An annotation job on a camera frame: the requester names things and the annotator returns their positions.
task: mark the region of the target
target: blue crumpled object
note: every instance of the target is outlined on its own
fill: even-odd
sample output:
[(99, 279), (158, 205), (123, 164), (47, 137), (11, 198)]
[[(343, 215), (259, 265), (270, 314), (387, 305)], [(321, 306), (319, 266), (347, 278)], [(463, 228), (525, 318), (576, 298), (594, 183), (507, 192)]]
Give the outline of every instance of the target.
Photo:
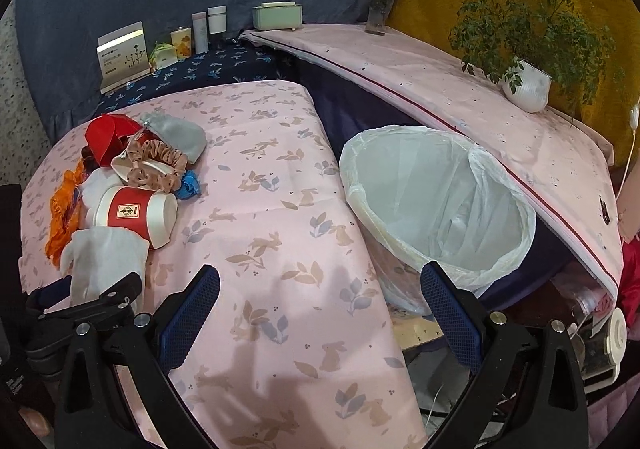
[(188, 200), (200, 194), (200, 184), (193, 171), (189, 170), (184, 173), (182, 176), (182, 185), (174, 194), (178, 200)]

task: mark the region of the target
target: green tissue box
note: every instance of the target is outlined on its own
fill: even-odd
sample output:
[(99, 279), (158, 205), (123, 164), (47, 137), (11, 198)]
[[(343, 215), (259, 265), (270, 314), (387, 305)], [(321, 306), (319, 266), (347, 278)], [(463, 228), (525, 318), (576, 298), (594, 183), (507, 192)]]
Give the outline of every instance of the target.
[(262, 3), (254, 7), (257, 30), (295, 30), (302, 26), (302, 5), (293, 1)]

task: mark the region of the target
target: orange plastic bag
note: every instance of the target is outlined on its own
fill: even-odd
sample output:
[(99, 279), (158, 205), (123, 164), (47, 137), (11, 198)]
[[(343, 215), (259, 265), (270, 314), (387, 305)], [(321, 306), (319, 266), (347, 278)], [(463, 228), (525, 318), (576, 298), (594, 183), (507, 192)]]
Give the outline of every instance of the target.
[(62, 185), (53, 194), (49, 202), (51, 210), (51, 228), (49, 241), (44, 252), (57, 269), (60, 268), (60, 255), (71, 235), (76, 232), (80, 223), (80, 189), (79, 185), (86, 179), (82, 159), (78, 161), (76, 171), (65, 171)]

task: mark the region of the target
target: trash can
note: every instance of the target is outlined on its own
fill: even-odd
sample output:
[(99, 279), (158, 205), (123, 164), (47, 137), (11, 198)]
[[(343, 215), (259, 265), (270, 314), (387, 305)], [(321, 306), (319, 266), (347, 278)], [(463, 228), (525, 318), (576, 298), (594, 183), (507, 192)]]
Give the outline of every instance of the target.
[(533, 241), (536, 214), (522, 190), (462, 135), (422, 126), (366, 130), (344, 146), (340, 177), (365, 238), (406, 264), (378, 270), (378, 278), (387, 301), (412, 313), (430, 314), (419, 281), (426, 263), (436, 260), (456, 286), (479, 295), (517, 269)]

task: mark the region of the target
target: silver screw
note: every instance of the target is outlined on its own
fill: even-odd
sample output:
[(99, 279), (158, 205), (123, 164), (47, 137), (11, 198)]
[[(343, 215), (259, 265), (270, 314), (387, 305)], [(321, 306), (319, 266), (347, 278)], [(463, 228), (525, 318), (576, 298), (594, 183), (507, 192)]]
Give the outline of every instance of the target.
[(491, 319), (491, 322), (494, 324), (505, 324), (507, 322), (507, 316), (502, 312), (498, 312), (498, 311), (491, 312), (491, 314), (489, 315), (489, 318)]
[(559, 321), (558, 319), (554, 319), (553, 321), (551, 321), (551, 327), (559, 334), (564, 332), (564, 323), (562, 323), (562, 321)]
[(138, 328), (142, 328), (143, 326), (148, 325), (151, 322), (151, 315), (149, 314), (138, 314), (133, 318), (133, 324), (135, 324)]
[(91, 326), (89, 326), (89, 323), (82, 323), (78, 325), (78, 328), (76, 328), (76, 333), (78, 335), (86, 335), (87, 333), (89, 333), (90, 328)]

